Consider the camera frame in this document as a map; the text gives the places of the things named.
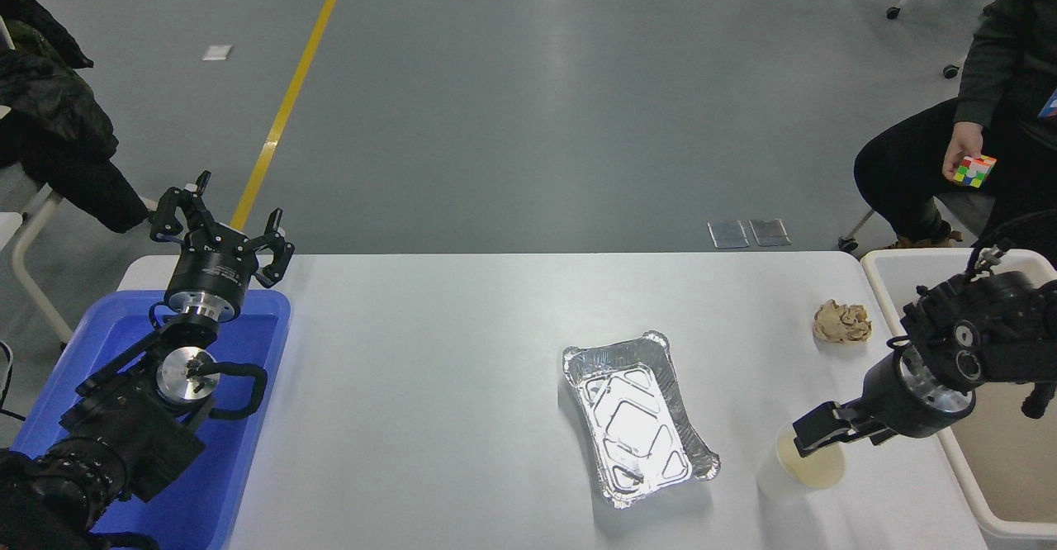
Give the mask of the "person's hand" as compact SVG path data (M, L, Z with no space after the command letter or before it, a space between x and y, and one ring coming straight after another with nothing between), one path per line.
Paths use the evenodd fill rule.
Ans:
M961 166L966 155L971 159L983 155L983 126L978 122L958 121L941 162L941 175L947 181L954 183L956 169Z

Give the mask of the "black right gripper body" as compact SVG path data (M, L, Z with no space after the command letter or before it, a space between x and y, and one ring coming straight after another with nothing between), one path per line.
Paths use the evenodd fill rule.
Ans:
M892 352L865 374L863 407L887 437L924 439L970 415L973 393L941 383L920 352Z

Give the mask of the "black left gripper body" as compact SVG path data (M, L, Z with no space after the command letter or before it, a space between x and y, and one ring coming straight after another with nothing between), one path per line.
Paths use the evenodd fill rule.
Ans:
M182 238L180 258L165 292L169 308L216 299L220 308L241 308L257 268L249 237L230 227L189 230Z

